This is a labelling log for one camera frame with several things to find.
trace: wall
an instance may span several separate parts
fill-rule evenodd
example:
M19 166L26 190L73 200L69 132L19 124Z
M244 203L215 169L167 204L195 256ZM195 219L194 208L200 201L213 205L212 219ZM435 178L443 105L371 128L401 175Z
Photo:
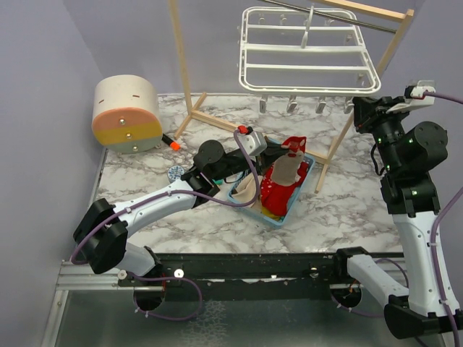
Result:
M425 2L383 76L383 94L400 95L411 79L435 80L437 91L455 96L462 92L461 35L463 2ZM443 207L463 185L463 106L436 100L433 107L415 111L405 119L406 130L420 121L432 120L448 130L449 157L432 172ZM461 250L463 244L463 201L455 205L442 223L442 244L451 282L463 303Z
M394 11L418 10L424 0L359 0ZM138 74L159 93L182 92L167 0L63 0L104 77ZM309 6L307 0L287 1ZM256 0L178 0L190 84L194 92L243 93L238 83L237 26L243 10L268 6ZM357 15L386 27L396 23ZM374 62L391 39L362 29Z
M0 42L0 344L33 347L101 155L101 74L60 0L3 0Z

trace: red garment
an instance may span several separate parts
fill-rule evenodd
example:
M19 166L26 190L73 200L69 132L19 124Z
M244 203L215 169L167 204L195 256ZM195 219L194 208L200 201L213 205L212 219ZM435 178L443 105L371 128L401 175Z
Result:
M271 181L270 177L272 171L273 166L268 169L262 183L260 184L260 199L262 201L262 206L267 210L272 212L274 215L283 216L288 212L288 200L292 196L292 193L296 187L300 186L305 180L307 172L309 171L309 164L304 161L301 163L297 170L297 174L300 176L300 179L289 187L284 187Z

